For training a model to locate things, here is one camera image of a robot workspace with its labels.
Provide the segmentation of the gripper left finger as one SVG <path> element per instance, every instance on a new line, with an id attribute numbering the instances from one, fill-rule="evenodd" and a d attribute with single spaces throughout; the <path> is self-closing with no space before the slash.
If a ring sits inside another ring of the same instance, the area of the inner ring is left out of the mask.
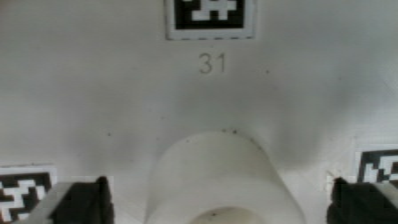
<path id="1" fill-rule="evenodd" d="M 28 217 L 12 224 L 113 224 L 109 182 L 58 182 Z"/>

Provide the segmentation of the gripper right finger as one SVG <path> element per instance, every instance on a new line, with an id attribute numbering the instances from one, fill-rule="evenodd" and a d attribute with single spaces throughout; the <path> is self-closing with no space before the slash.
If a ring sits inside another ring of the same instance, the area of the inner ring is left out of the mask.
<path id="1" fill-rule="evenodd" d="M 326 224 L 398 224 L 398 206 L 372 183 L 333 179 Z"/>

